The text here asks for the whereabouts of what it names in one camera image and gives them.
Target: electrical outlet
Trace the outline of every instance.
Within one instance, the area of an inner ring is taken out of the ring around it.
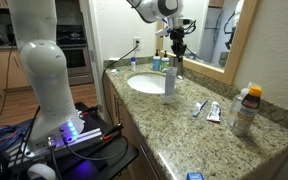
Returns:
[[[139,51],[141,50],[141,38],[140,37],[133,37],[133,47],[136,46],[136,41],[139,42],[137,48],[135,49],[135,51]]]

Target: white sink basin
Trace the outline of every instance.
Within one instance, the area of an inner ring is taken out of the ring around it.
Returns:
[[[165,76],[158,74],[137,74],[129,78],[127,84],[131,88],[144,93],[165,93]]]

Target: orange cap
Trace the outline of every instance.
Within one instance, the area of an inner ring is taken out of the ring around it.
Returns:
[[[255,96],[255,97],[260,97],[262,95],[262,88],[259,86],[251,86],[248,94]]]

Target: mirror frame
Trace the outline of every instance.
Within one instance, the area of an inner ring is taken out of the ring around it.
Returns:
[[[186,57],[183,59],[183,66],[187,69],[201,73],[225,84],[232,85],[237,73],[237,69],[240,65],[240,60],[243,56],[243,52],[259,3],[260,0],[244,0],[240,20],[234,35],[230,53],[226,61],[225,69],[220,69],[208,64],[193,61]],[[163,28],[163,22],[157,22],[157,29],[160,30]],[[156,38],[156,48],[163,49],[163,38]],[[175,57],[175,55],[172,53],[167,54],[170,57]]]

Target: floor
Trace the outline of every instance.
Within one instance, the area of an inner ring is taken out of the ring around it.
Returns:
[[[97,97],[94,84],[83,84],[71,86],[74,102],[83,102],[86,106],[96,106]],[[3,98],[0,98],[0,111]],[[38,107],[32,89],[17,92],[9,92],[6,96],[5,106],[0,118],[0,124],[16,124],[26,119],[32,118]],[[130,173],[124,169],[115,180],[131,180]]]

